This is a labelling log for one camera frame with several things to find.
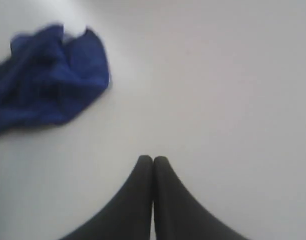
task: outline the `blue cloth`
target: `blue cloth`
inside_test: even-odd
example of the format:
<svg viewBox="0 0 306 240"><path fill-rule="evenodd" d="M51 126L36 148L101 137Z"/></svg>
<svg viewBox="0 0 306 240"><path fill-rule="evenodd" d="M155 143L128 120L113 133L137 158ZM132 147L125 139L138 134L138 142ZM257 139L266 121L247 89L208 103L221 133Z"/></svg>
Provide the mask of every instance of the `blue cloth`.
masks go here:
<svg viewBox="0 0 306 240"><path fill-rule="evenodd" d="M104 47L89 29L65 39L62 25L18 35L0 64L0 132L64 124L108 86Z"/></svg>

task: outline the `white surface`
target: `white surface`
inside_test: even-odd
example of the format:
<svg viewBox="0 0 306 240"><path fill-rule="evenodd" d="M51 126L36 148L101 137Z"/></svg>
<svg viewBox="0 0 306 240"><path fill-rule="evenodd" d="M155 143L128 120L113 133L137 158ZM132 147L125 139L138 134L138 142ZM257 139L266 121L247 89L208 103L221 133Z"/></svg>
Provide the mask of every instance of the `white surface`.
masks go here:
<svg viewBox="0 0 306 240"><path fill-rule="evenodd" d="M140 154L252 240L306 240L306 0L0 0L0 59L49 21L103 39L112 88L72 123L0 136L0 240L57 240Z"/></svg>

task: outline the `crumpled cloth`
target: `crumpled cloth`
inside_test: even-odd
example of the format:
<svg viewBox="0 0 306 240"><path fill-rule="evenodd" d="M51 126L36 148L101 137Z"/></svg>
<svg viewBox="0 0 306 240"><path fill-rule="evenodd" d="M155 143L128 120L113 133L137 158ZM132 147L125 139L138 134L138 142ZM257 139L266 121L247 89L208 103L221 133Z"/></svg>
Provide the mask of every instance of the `crumpled cloth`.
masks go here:
<svg viewBox="0 0 306 240"><path fill-rule="evenodd" d="M109 84L103 44L90 30L66 39L62 25L17 35L0 64L0 133L67 123Z"/></svg>

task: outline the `white background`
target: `white background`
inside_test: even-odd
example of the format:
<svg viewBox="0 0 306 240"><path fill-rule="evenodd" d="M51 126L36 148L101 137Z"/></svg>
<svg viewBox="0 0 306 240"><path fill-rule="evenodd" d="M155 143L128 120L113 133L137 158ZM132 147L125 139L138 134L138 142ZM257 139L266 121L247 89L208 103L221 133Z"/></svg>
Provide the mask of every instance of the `white background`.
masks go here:
<svg viewBox="0 0 306 240"><path fill-rule="evenodd" d="M166 155L252 240L306 240L306 0L0 0L18 31L94 29L111 88L73 122L0 136L0 240L57 240Z"/></svg>

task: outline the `blue fabric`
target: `blue fabric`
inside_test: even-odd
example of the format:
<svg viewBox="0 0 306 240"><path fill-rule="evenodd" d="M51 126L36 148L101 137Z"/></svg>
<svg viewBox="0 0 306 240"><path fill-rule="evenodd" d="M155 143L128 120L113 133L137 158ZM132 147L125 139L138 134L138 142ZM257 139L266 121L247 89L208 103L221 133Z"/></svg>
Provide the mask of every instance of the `blue fabric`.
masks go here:
<svg viewBox="0 0 306 240"><path fill-rule="evenodd" d="M0 64L0 132L12 127L64 124L108 86L104 47L89 29L64 39L62 25L18 35Z"/></svg>

